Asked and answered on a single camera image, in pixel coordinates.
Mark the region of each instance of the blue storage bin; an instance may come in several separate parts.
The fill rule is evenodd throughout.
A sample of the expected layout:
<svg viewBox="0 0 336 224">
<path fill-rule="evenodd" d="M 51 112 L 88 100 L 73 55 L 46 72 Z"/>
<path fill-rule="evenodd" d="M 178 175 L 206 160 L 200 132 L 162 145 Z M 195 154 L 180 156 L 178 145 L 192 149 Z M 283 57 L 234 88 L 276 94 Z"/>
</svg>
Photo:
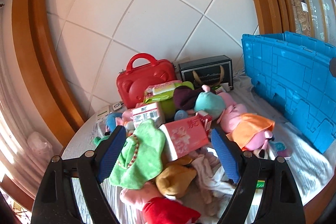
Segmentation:
<svg viewBox="0 0 336 224">
<path fill-rule="evenodd" d="M 335 48 L 290 32 L 244 34 L 241 41 L 256 93 L 325 152 L 336 137 L 336 78 L 329 71 Z"/>
</svg>

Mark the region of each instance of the red suitcase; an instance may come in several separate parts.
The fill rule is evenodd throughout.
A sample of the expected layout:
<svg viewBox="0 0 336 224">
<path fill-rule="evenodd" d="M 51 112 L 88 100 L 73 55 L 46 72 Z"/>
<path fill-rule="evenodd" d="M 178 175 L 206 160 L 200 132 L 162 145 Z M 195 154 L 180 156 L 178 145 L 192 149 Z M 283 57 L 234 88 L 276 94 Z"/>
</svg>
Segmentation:
<svg viewBox="0 0 336 224">
<path fill-rule="evenodd" d="M 133 68 L 133 62 L 139 58 L 147 59 L 150 63 Z M 127 64 L 126 71 L 117 77 L 119 94 L 127 108 L 134 108 L 143 101 L 144 91 L 150 85 L 176 80 L 172 63 L 166 59 L 156 60 L 146 53 L 134 55 Z"/>
</svg>

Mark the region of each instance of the metal screw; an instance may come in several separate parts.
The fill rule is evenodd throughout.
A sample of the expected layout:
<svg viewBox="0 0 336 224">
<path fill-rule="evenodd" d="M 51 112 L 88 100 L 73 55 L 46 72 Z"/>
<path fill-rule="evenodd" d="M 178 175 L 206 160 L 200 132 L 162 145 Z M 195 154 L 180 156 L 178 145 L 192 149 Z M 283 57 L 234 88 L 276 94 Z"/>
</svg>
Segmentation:
<svg viewBox="0 0 336 224">
<path fill-rule="evenodd" d="M 284 163 L 285 159 L 283 157 L 277 157 L 278 162 L 280 163 Z"/>
<path fill-rule="evenodd" d="M 85 152 L 85 156 L 88 157 L 88 158 L 92 157 L 94 154 L 95 154 L 95 152 L 92 151 L 92 150 L 88 150 L 88 151 Z"/>
<path fill-rule="evenodd" d="M 51 161 L 52 161 L 52 162 L 58 162 L 60 159 L 61 159 L 61 157 L 56 155 L 56 156 L 53 156 L 53 157 L 51 158 Z"/>
<path fill-rule="evenodd" d="M 243 155 L 244 155 L 244 157 L 246 157 L 246 158 L 250 158 L 250 157 L 252 157 L 252 153 L 251 153 L 250 151 L 244 151 Z"/>
</svg>

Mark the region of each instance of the red dress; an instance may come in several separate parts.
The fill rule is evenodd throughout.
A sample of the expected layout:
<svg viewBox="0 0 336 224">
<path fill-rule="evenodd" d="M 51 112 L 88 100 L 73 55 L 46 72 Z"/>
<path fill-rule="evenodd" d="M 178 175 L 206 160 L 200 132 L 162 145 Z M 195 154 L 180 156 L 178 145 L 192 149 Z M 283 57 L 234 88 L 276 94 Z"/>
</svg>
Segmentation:
<svg viewBox="0 0 336 224">
<path fill-rule="evenodd" d="M 193 209 L 167 198 L 152 198 L 142 209 L 148 224 L 195 223 L 201 214 Z"/>
</svg>

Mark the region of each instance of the black gift box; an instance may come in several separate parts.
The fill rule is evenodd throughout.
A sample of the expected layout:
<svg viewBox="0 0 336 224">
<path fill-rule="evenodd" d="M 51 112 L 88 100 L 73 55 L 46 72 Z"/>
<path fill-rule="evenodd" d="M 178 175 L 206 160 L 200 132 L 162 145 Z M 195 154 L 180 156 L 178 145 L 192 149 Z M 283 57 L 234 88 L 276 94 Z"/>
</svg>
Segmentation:
<svg viewBox="0 0 336 224">
<path fill-rule="evenodd" d="M 194 78 L 194 72 L 204 85 L 214 85 L 219 82 L 221 77 L 221 67 L 224 69 L 224 78 L 221 83 L 228 83 L 233 90 L 232 60 L 225 55 L 202 58 L 186 63 L 179 64 L 179 70 L 183 81 L 190 81 L 195 88 L 201 84 Z"/>
</svg>

